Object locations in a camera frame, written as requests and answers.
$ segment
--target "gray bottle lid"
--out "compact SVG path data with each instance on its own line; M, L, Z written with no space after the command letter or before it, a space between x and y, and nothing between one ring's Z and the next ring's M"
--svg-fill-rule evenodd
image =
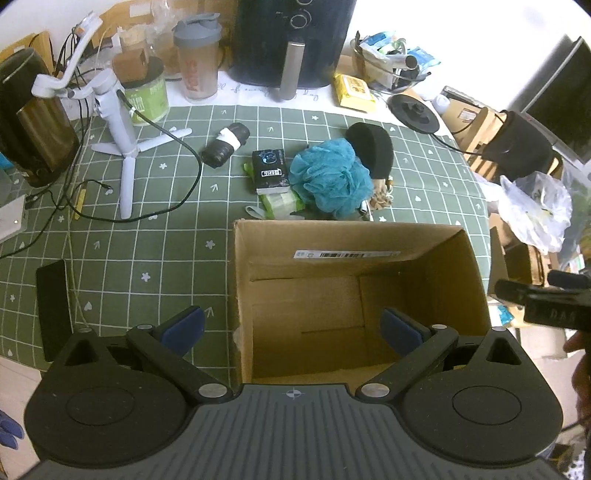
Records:
M173 28L174 44L179 48L199 48L222 38L220 14L199 14L185 18Z

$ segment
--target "crosshair logo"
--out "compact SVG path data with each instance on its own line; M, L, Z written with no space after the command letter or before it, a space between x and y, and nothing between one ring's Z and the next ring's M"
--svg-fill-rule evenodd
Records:
M291 390L288 390L286 392L286 395L290 397L292 400L295 400L296 398L301 397L303 393L299 390L296 390L295 388L292 388Z

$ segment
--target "monitor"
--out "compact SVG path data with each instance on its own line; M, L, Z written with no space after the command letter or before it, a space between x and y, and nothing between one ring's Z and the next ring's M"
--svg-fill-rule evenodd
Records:
M591 50L581 37L523 113L583 162L591 158Z

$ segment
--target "white wall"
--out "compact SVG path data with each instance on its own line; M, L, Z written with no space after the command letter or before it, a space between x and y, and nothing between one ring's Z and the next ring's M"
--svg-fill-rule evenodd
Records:
M0 46L47 29L58 50L88 11L114 3L14 0L0 14ZM357 0L346 45L357 30L396 30L441 60L423 90L450 85L496 109L509 106L563 35L591 44L591 19L573 0Z
M116 3L118 0L13 0L0 14L0 47L47 30L57 56L72 27L88 12L101 14Z

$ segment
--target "blue gripper pad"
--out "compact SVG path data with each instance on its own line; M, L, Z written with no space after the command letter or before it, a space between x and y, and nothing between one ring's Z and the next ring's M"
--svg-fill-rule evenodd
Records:
M205 332L205 313L201 308L187 309L186 315L167 329L160 343L179 356L185 356Z
M431 331L393 308L384 309L379 320L380 333L400 356L406 356L431 338Z

